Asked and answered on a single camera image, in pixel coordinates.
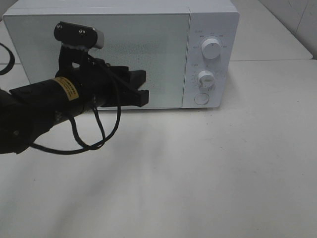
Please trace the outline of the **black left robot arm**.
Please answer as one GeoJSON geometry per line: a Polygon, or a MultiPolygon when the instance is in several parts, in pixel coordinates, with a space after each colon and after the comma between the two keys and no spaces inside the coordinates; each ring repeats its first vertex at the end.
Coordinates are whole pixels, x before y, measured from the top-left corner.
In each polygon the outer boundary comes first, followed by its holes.
{"type": "Polygon", "coordinates": [[[27,148],[58,155],[75,155],[98,150],[119,127],[124,106],[142,107],[149,101],[149,91],[141,89],[146,82],[144,70],[131,71],[90,56],[87,50],[62,46],[55,77],[23,87],[0,92],[0,152],[22,153],[27,148]],[[79,136],[75,117],[92,111],[100,120],[98,108],[117,109],[114,129],[92,145],[79,136]],[[53,126],[69,121],[76,150],[57,150],[36,143],[36,139],[53,126]]]}

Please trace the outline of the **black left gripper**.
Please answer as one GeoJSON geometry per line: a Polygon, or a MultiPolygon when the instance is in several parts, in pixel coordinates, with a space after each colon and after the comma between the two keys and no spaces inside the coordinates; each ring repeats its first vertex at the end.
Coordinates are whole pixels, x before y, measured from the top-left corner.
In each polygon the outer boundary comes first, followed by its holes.
{"type": "Polygon", "coordinates": [[[87,50],[61,45],[56,77],[64,77],[76,87],[81,101],[95,99],[97,107],[137,106],[149,102],[149,90],[139,90],[146,82],[146,71],[129,71],[94,58],[87,50]],[[132,87],[123,89],[117,78],[132,87]]]}

